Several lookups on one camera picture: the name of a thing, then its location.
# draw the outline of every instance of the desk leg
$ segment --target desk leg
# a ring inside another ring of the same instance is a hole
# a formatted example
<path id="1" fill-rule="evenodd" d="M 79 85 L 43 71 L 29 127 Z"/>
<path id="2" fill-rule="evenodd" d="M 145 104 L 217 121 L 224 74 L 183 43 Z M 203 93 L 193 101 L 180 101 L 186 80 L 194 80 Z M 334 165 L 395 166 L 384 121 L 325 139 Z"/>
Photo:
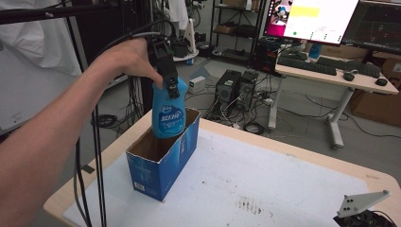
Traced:
<path id="1" fill-rule="evenodd" d="M 277 117 L 277 107 L 278 107 L 278 99 L 280 98 L 281 92 L 283 91 L 283 83 L 287 76 L 282 75 L 280 79 L 280 84 L 278 85 L 277 93 L 273 103 L 270 105 L 270 112 L 269 112 L 269 123 L 268 127 L 269 130 L 275 130 L 276 126 L 276 117 Z"/>
<path id="2" fill-rule="evenodd" d="M 342 95 L 341 98 L 341 103 L 339 107 L 337 108 L 336 112 L 334 114 L 330 114 L 327 117 L 328 124 L 330 126 L 330 130 L 333 136 L 333 148 L 343 148 L 344 143 L 342 142 L 341 134 L 340 134 L 340 129 L 339 129 L 339 119 L 342 115 L 342 112 L 344 111 L 345 107 L 348 104 L 348 101 L 351 99 L 352 94 L 354 93 L 355 89 L 354 88 L 348 88 L 345 90 L 344 95 Z"/>

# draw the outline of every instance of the barcode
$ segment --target barcode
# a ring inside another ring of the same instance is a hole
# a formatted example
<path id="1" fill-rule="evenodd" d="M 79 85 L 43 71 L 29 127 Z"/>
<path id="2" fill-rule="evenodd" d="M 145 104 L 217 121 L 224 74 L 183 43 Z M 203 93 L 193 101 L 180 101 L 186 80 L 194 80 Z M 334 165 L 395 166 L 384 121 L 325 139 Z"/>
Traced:
<path id="1" fill-rule="evenodd" d="M 133 183 L 133 185 L 135 185 L 135 187 L 138 188 L 139 190 L 145 191 L 145 187 L 140 183 Z"/>

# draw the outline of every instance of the black mouse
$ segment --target black mouse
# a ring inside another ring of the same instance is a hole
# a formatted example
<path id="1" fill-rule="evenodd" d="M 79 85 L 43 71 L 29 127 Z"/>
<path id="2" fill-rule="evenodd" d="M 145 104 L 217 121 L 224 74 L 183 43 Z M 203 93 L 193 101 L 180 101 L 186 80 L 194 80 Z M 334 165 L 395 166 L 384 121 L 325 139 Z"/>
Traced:
<path id="1" fill-rule="evenodd" d="M 344 73 L 344 79 L 347 81 L 352 81 L 354 80 L 355 76 L 352 73 Z"/>
<path id="2" fill-rule="evenodd" d="M 384 87 L 384 86 L 387 85 L 387 80 L 386 80 L 386 79 L 377 79 L 377 81 L 375 82 L 375 84 Z"/>

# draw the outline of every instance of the computer monitor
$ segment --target computer monitor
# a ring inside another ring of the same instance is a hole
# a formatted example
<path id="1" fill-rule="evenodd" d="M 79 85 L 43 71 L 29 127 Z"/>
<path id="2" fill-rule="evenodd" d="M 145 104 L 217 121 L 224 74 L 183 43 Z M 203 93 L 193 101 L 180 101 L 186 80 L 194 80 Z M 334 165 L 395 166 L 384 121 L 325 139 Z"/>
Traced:
<path id="1" fill-rule="evenodd" d="M 401 4 L 361 1 L 342 43 L 401 55 Z"/>
<path id="2" fill-rule="evenodd" d="M 271 0 L 264 35 L 340 45 L 358 0 Z"/>

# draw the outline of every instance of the person's arm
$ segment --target person's arm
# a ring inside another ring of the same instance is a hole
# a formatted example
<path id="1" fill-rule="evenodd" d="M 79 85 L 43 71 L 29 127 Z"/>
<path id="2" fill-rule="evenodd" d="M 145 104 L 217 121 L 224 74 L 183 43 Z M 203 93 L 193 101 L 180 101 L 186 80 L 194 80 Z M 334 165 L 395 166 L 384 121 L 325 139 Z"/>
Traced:
<path id="1" fill-rule="evenodd" d="M 0 226 L 27 226 L 52 193 L 80 131 L 106 86 L 121 73 L 162 77 L 148 63 L 144 39 L 98 57 L 65 92 L 0 145 Z"/>

